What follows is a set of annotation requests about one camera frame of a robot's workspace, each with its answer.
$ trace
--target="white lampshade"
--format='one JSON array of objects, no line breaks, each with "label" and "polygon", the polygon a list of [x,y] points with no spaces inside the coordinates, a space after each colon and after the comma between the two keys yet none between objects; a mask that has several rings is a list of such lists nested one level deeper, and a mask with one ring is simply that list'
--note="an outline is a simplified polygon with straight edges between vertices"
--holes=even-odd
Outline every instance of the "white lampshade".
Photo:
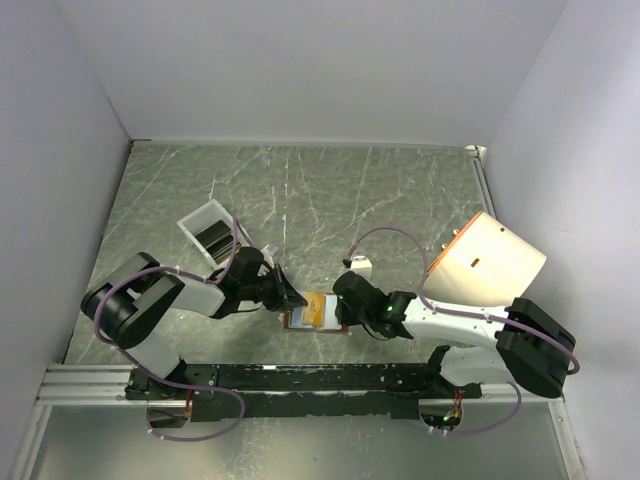
[{"label": "white lampshade", "polygon": [[511,305],[546,260],[491,215],[479,212],[431,264],[424,293],[461,305]]}]

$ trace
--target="cable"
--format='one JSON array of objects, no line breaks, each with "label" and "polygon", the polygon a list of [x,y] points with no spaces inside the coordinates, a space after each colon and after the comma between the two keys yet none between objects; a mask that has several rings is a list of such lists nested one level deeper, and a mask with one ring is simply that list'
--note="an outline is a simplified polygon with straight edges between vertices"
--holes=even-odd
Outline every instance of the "cable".
[{"label": "cable", "polygon": [[142,278],[146,275],[150,275],[152,273],[168,272],[176,276],[190,278],[192,280],[208,283],[210,285],[219,285],[220,282],[222,282],[224,277],[227,275],[227,272],[229,271],[229,269],[231,268],[231,263],[235,258],[236,249],[238,246],[238,229],[242,228],[242,226],[240,225],[240,222],[235,216],[233,216],[232,223],[233,225],[231,229],[231,235],[233,237],[233,240],[231,245],[231,255],[229,256],[229,260],[227,261],[227,264],[225,265],[222,272],[220,272],[214,280],[209,280],[204,277],[201,277],[200,275],[196,275],[195,273],[186,272],[184,270],[180,270],[175,267],[169,267],[167,265],[159,265],[157,267],[149,267],[149,268],[145,268],[144,270],[140,270],[139,272],[134,273],[133,275],[125,278],[124,280],[121,280],[120,282],[116,283],[113,287],[111,287],[111,289],[107,291],[106,295],[102,298],[102,300],[100,300],[100,303],[98,303],[98,307],[96,308],[96,312],[94,314],[93,333],[96,337],[98,337],[98,340],[100,340],[103,343],[106,343],[107,345],[115,345],[115,342],[109,339],[108,337],[105,337],[102,334],[102,331],[100,330],[100,319],[102,318],[102,312],[104,311],[104,307],[109,301],[109,299],[113,297],[116,294],[116,292],[120,291],[122,288],[125,288],[131,282],[138,280],[139,278]]},{"label": "cable", "polygon": [[509,415],[507,415],[504,418],[501,418],[500,420],[498,420],[495,423],[492,423],[491,425],[487,425],[486,427],[474,428],[473,430],[464,430],[462,432],[460,432],[457,429],[451,432],[442,431],[442,434],[446,435],[447,437],[469,437],[471,435],[480,435],[481,433],[490,432],[491,430],[495,430],[496,428],[501,427],[505,423],[509,422],[513,417],[515,417],[518,414],[518,412],[520,411],[520,407],[522,407],[522,392],[520,392],[520,389],[515,383],[513,382],[507,382],[507,383],[513,387],[513,389],[516,391],[516,395],[518,396],[516,406],[513,408],[513,410],[511,410]]},{"label": "cable", "polygon": [[226,395],[231,395],[232,397],[234,397],[236,400],[238,400],[238,403],[240,404],[240,413],[238,414],[238,417],[233,421],[231,425],[227,425],[225,428],[218,430],[217,432],[211,433],[209,435],[203,435],[201,437],[176,437],[173,435],[163,435],[151,426],[151,418],[149,417],[149,411],[147,411],[146,421],[147,421],[147,427],[149,428],[149,430],[147,431],[153,436],[160,438],[161,440],[169,440],[172,442],[185,442],[185,443],[202,442],[205,440],[211,440],[213,438],[221,437],[225,433],[230,432],[231,430],[236,428],[238,425],[240,425],[240,422],[242,421],[242,418],[244,417],[244,414],[246,411],[246,405],[244,403],[244,399],[238,392],[229,390],[228,388],[214,387],[210,385],[188,385],[186,383],[172,382],[165,378],[159,377],[152,371],[140,365],[138,361],[135,358],[133,358],[131,355],[129,355],[126,351],[120,350],[120,353],[122,353],[131,363],[137,366],[142,373],[144,373],[146,376],[155,380],[158,383],[162,383],[163,385],[167,385],[173,388],[180,388],[182,390],[198,390],[198,391],[205,391],[205,392],[224,393]]},{"label": "cable", "polygon": [[411,232],[408,232],[407,230],[404,230],[404,229],[399,228],[399,227],[393,227],[393,226],[387,226],[387,225],[382,226],[382,227],[372,228],[371,230],[368,230],[365,233],[363,233],[362,235],[360,235],[360,237],[358,237],[353,242],[353,244],[351,245],[351,248],[349,248],[349,252],[347,253],[347,260],[351,260],[351,257],[353,255],[353,253],[355,252],[356,248],[358,248],[358,245],[360,244],[360,242],[362,242],[362,240],[364,240],[366,237],[368,237],[372,233],[380,231],[380,230],[390,230],[390,231],[393,231],[393,232],[402,233],[403,235],[409,237],[413,241],[413,243],[415,243],[416,246],[418,247],[418,250],[420,251],[420,254],[422,255],[422,261],[424,263],[424,273],[422,274],[422,278],[420,279],[420,283],[418,284],[418,290],[417,290],[416,293],[418,295],[418,298],[420,298],[420,301],[429,310],[431,310],[432,312],[445,313],[445,314],[453,315],[453,316],[457,316],[457,317],[473,318],[473,319],[476,319],[476,320],[491,320],[491,321],[494,321],[494,322],[504,323],[504,324],[509,325],[511,327],[523,330],[523,331],[525,331],[527,333],[530,333],[531,335],[534,335],[534,336],[544,340],[545,342],[549,343],[550,345],[552,345],[553,347],[558,349],[560,352],[562,352],[562,354],[565,355],[567,358],[569,358],[569,360],[571,360],[571,362],[573,363],[573,368],[567,372],[567,375],[575,375],[576,373],[578,373],[580,371],[580,362],[578,362],[578,359],[573,354],[573,352],[571,352],[567,347],[565,347],[560,342],[558,342],[555,338],[552,338],[549,335],[547,335],[546,333],[540,332],[539,330],[536,330],[535,328],[532,328],[532,327],[530,327],[528,325],[525,325],[523,323],[517,322],[515,320],[511,320],[510,318],[498,317],[497,315],[486,315],[485,316],[484,314],[481,314],[481,313],[465,312],[465,311],[462,311],[462,310],[453,310],[453,309],[449,309],[449,308],[442,308],[442,307],[434,306],[424,296],[424,291],[423,291],[424,290],[424,283],[427,281],[427,275],[428,275],[428,271],[429,271],[429,260],[427,258],[427,250],[422,246],[422,244],[418,241],[418,239]]},{"label": "cable", "polygon": [[[213,280],[209,280],[206,278],[203,278],[199,275],[196,275],[195,273],[190,273],[190,272],[185,272],[183,270],[180,270],[178,268],[174,268],[174,267],[169,267],[166,265],[159,265],[157,267],[150,267],[150,268],[145,268],[143,270],[140,270],[139,272],[136,272],[135,274],[131,275],[128,278],[125,278],[124,280],[116,283],[113,287],[111,287],[107,293],[105,294],[105,296],[102,298],[102,300],[100,300],[100,303],[98,304],[98,307],[96,308],[96,311],[94,313],[93,316],[93,332],[95,334],[95,336],[98,338],[98,340],[100,340],[103,343],[106,343],[108,345],[115,345],[115,342],[111,339],[109,339],[108,337],[104,336],[102,334],[102,331],[100,329],[100,320],[102,318],[102,312],[104,311],[105,305],[107,304],[107,302],[111,299],[111,297],[113,297],[116,292],[118,292],[120,289],[125,288],[127,285],[129,285],[131,282],[138,280],[139,278],[142,278],[146,275],[150,275],[152,273],[157,273],[157,272],[169,272],[173,275],[177,275],[177,276],[181,276],[181,277],[186,277],[186,278],[190,278],[192,280],[197,280],[197,281],[201,281],[210,285],[219,285],[220,282],[222,281],[222,279],[225,277],[225,275],[227,274],[227,272],[229,271],[229,268],[231,267],[231,263],[233,262],[234,256],[235,256],[235,252],[238,246],[238,230],[241,230],[242,226],[240,225],[240,222],[238,221],[238,219],[234,216],[233,217],[233,226],[232,226],[232,236],[233,236],[233,244],[231,247],[231,255],[229,257],[229,260],[227,262],[227,265],[225,266],[225,268],[222,270],[222,272],[220,272],[220,274],[218,274],[216,276],[215,279]],[[206,391],[206,392],[218,392],[218,393],[224,393],[226,395],[231,395],[232,397],[234,397],[236,400],[238,400],[238,403],[240,404],[240,413],[238,414],[238,418],[236,418],[236,420],[229,426],[223,428],[222,430],[219,430],[218,432],[209,434],[209,435],[205,435],[202,437],[175,437],[172,435],[163,435],[161,433],[159,433],[158,431],[156,431],[152,426],[151,426],[151,419],[149,417],[149,411],[147,411],[146,414],[146,421],[147,421],[147,426],[149,427],[149,433],[153,434],[154,436],[163,439],[163,440],[170,440],[170,441],[175,441],[175,442],[201,442],[204,440],[210,440],[212,438],[216,438],[216,437],[220,437],[221,435],[224,435],[225,433],[233,430],[234,428],[236,428],[240,422],[242,421],[242,418],[244,417],[245,414],[245,410],[246,410],[246,406],[244,403],[244,399],[242,398],[242,396],[233,391],[233,390],[229,390],[228,388],[223,388],[223,387],[215,387],[215,386],[210,386],[210,385],[188,385],[185,383],[178,383],[178,382],[172,382],[170,380],[164,379],[162,377],[159,377],[158,375],[156,375],[155,373],[153,373],[152,371],[148,370],[146,367],[144,367],[143,365],[141,365],[140,363],[138,363],[138,361],[133,358],[131,355],[129,355],[129,353],[127,353],[125,350],[122,349],[118,349],[120,351],[120,353],[122,353],[122,355],[124,355],[131,363],[133,363],[136,367],[138,367],[138,369],[144,373],[147,377],[155,380],[158,383],[161,383],[163,385],[167,385],[169,387],[172,388],[179,388],[179,389],[183,389],[183,390],[198,390],[198,391]]]}]

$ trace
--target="white enclosure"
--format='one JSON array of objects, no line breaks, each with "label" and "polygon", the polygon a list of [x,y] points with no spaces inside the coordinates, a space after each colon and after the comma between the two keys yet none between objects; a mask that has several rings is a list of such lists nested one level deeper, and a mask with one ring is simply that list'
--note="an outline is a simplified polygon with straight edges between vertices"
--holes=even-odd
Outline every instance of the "white enclosure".
[{"label": "white enclosure", "polygon": [[56,0],[133,138],[487,144],[564,0]]},{"label": "white enclosure", "polygon": [[0,478],[69,341],[127,140],[55,5],[0,2]]},{"label": "white enclosure", "polygon": [[548,257],[527,296],[577,339],[588,472],[636,478],[639,25],[637,0],[0,0],[0,478],[130,138],[488,146],[498,219]]},{"label": "white enclosure", "polygon": [[569,411],[591,478],[638,478],[640,3],[571,2],[489,147],[498,217],[549,260],[529,294],[576,337]]}]

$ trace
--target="marble floor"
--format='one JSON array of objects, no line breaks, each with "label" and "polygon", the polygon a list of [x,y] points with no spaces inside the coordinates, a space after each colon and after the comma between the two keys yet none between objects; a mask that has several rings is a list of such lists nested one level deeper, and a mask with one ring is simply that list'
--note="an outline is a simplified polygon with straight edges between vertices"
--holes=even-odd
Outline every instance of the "marble floor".
[{"label": "marble floor", "polygon": [[[161,263],[210,273],[176,222],[215,198],[235,213],[259,247],[279,247],[276,261],[300,290],[331,291],[354,239],[379,225],[413,233],[433,258],[482,210],[464,149],[422,147],[195,146],[136,143],[127,164],[92,282],[138,251]],[[422,273],[415,245],[379,232],[358,253],[373,262],[384,291],[413,290]],[[376,341],[350,335],[283,330],[276,313],[214,320],[170,311],[157,327],[193,363],[367,363],[426,361],[440,339]],[[125,359],[93,337],[80,314],[66,363]]]}]

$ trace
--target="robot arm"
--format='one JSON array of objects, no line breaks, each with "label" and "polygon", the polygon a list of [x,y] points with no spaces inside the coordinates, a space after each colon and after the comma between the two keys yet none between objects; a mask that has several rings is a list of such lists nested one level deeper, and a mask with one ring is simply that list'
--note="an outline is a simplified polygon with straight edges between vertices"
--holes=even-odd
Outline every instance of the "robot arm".
[{"label": "robot arm", "polygon": [[[158,266],[148,253],[134,255],[85,294],[82,312],[94,320],[98,304],[114,285]],[[259,250],[243,247],[217,286],[167,272],[154,272],[130,282],[106,302],[100,329],[118,348],[158,377],[179,381],[186,363],[154,330],[167,310],[176,308],[223,318],[238,313],[243,301],[262,303],[272,311],[307,304],[278,264],[272,267]]]},{"label": "robot arm", "polygon": [[[336,317],[342,325],[362,325],[386,338],[435,337],[477,346],[452,348],[445,354],[441,374],[454,384],[515,380],[539,396],[562,394],[569,358],[530,333],[489,319],[506,311],[509,319],[573,352],[573,336],[531,300],[516,298],[510,306],[486,308],[432,302],[436,308],[430,310],[415,293],[385,295],[354,272],[343,274],[333,291],[339,298]],[[475,318],[460,316],[462,312]]]}]

